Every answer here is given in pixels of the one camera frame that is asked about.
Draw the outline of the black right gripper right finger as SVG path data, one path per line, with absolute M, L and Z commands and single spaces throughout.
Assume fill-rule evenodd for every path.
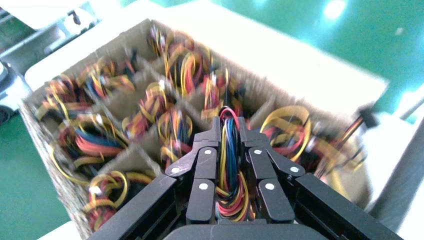
M 278 240 L 397 240 L 399 236 L 299 164 L 275 152 L 266 135 L 239 119 L 241 150 L 253 184 L 258 235 Z

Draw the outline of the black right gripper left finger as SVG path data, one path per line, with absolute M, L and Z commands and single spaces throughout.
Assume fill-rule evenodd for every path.
M 91 240 L 194 240 L 197 225 L 214 224 L 220 121 L 194 136 L 192 150 L 171 164 Z

